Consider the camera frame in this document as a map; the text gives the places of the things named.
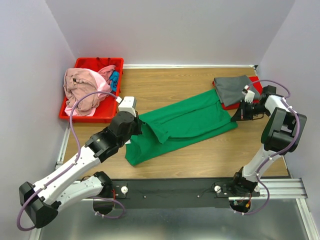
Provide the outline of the green t shirt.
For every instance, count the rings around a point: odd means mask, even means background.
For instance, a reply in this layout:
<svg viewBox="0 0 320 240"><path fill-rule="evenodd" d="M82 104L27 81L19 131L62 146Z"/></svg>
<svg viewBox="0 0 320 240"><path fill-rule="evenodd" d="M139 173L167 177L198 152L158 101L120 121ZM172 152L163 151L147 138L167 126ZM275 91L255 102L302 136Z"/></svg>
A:
<svg viewBox="0 0 320 240"><path fill-rule="evenodd" d="M140 135L126 145L132 166L237 128L214 89L141 114Z"/></svg>

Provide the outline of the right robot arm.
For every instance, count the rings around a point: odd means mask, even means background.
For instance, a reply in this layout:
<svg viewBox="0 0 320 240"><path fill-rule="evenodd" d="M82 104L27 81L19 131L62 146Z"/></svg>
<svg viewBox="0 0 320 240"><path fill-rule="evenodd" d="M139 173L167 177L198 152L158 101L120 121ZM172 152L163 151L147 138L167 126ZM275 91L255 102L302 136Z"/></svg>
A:
<svg viewBox="0 0 320 240"><path fill-rule="evenodd" d="M260 149L247 165L234 174L230 183L230 191L236 196L253 193L260 177L272 163L297 148L307 122L307 116L293 110L272 85L262 88L257 103L241 100L231 121L252 121L260 114L267 115L269 120L261 135Z"/></svg>

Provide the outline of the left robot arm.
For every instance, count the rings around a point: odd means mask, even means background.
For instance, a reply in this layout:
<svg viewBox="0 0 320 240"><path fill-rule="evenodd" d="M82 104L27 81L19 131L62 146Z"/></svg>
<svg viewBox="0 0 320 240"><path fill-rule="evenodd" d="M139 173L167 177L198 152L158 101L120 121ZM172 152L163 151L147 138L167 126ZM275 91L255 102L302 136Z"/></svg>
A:
<svg viewBox="0 0 320 240"><path fill-rule="evenodd" d="M33 226L40 229L52 222L66 207L85 198L97 198L116 203L112 180L103 171L86 180L75 180L93 167L115 155L131 136L142 134L142 121L138 112L122 110L112 119L109 126L92 135L84 146L78 148L70 160L43 179L24 182L18 189L21 210L16 224L19 230L21 217L26 213Z"/></svg>

